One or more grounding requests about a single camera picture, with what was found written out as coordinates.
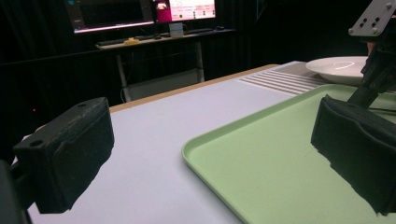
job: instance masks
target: table surface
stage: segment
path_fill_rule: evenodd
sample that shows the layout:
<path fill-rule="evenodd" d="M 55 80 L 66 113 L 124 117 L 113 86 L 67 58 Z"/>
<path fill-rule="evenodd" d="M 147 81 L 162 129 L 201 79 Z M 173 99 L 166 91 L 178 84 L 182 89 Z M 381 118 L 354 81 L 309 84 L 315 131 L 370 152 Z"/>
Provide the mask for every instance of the table surface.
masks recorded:
<path fill-rule="evenodd" d="M 40 215 L 32 205 L 33 222 L 241 223 L 183 161 L 181 149 L 200 134 L 292 97 L 240 81 L 291 67 L 298 75 L 313 75 L 304 63 L 272 64 L 112 106 L 110 159 L 70 211 Z"/>

